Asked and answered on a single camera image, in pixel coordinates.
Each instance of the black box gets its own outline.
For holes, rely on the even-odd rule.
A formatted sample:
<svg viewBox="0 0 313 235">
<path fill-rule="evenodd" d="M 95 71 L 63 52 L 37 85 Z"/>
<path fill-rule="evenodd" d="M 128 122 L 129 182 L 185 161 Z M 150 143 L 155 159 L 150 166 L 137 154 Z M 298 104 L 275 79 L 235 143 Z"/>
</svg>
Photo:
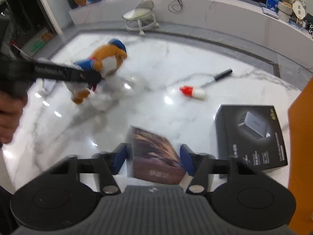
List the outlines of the black box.
<svg viewBox="0 0 313 235">
<path fill-rule="evenodd" d="M 238 157 L 261 170 L 288 165 L 273 106 L 221 105 L 215 125 L 219 159 Z"/>
</svg>

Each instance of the chair seat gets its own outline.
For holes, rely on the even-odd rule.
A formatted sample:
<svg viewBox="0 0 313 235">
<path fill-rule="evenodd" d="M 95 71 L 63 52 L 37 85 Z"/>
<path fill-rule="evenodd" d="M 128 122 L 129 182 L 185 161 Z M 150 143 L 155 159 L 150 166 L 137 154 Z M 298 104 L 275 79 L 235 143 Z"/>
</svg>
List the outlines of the chair seat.
<svg viewBox="0 0 313 235">
<path fill-rule="evenodd" d="M 143 16 L 149 15 L 151 10 L 145 8 L 137 8 L 132 11 L 129 11 L 123 15 L 123 18 L 126 20 L 136 20 Z"/>
</svg>

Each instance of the white chair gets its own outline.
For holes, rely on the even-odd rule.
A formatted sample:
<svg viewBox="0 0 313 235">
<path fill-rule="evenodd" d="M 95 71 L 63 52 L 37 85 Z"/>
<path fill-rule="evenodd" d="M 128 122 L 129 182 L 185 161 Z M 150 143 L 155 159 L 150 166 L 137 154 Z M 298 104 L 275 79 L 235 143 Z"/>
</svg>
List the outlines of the white chair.
<svg viewBox="0 0 313 235">
<path fill-rule="evenodd" d="M 134 10 L 123 15 L 126 21 L 126 29 L 128 31 L 139 31 L 140 35 L 144 35 L 144 30 L 149 30 L 155 26 L 159 26 L 156 17 L 152 14 L 154 3 L 151 0 L 140 3 Z M 132 22 L 137 21 L 135 26 L 130 26 Z"/>
</svg>

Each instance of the red bottle cap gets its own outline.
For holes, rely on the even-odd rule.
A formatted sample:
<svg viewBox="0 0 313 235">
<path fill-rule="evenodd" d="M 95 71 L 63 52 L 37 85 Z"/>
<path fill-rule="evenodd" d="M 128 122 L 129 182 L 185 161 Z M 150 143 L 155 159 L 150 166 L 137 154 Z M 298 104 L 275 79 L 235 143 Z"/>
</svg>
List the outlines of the red bottle cap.
<svg viewBox="0 0 313 235">
<path fill-rule="evenodd" d="M 182 87 L 179 88 L 179 90 L 180 90 L 184 95 L 192 96 L 192 90 L 193 90 L 193 87 L 192 87 L 192 86 L 182 86 Z"/>
</svg>

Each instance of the silver screw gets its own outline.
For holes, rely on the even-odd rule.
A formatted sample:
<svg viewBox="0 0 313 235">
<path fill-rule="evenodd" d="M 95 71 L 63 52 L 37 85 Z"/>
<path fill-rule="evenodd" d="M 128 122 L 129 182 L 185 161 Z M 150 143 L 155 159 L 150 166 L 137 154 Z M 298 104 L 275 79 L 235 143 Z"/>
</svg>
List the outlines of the silver screw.
<svg viewBox="0 0 313 235">
<path fill-rule="evenodd" d="M 118 187 L 114 185 L 107 185 L 102 190 L 105 194 L 115 194 L 118 191 Z"/>
<path fill-rule="evenodd" d="M 155 193 L 158 189 L 156 187 L 149 188 L 149 192 Z"/>
<path fill-rule="evenodd" d="M 204 187 L 199 184 L 193 184 L 189 186 L 189 191 L 191 191 L 192 193 L 202 193 L 204 191 Z"/>
</svg>

